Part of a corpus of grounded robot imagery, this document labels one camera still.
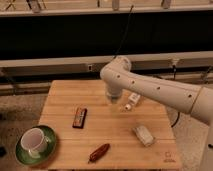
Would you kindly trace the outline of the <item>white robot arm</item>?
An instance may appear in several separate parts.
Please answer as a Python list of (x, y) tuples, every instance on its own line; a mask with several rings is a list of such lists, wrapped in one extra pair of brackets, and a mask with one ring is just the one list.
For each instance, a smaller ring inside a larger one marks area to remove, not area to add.
[(100, 77), (106, 84), (109, 99), (119, 99), (126, 89), (208, 125), (199, 171), (213, 171), (213, 89), (132, 73), (131, 61), (126, 56), (118, 56), (105, 65)]

